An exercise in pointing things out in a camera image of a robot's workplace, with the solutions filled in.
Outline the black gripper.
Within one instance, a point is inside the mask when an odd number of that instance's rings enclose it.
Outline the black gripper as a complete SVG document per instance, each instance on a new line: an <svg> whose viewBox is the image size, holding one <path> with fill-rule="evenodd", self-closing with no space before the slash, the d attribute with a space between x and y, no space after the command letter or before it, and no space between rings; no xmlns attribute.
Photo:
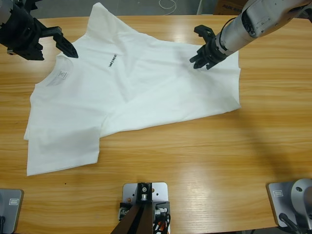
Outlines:
<svg viewBox="0 0 312 234"><path fill-rule="evenodd" d="M194 28L194 32L206 42L197 51L197 54L189 60L190 63L193 63L194 69L206 67L209 70L233 54L232 51L222 45L220 35L216 36L212 28L198 25Z"/></svg>
<svg viewBox="0 0 312 234"><path fill-rule="evenodd" d="M44 60L39 39L53 37L56 47L67 57L78 58L76 49L64 37L60 27L45 28L30 15L27 7L36 7L39 1L17 0L16 4L0 6L0 43L7 47L9 54L19 55L26 60Z"/></svg>

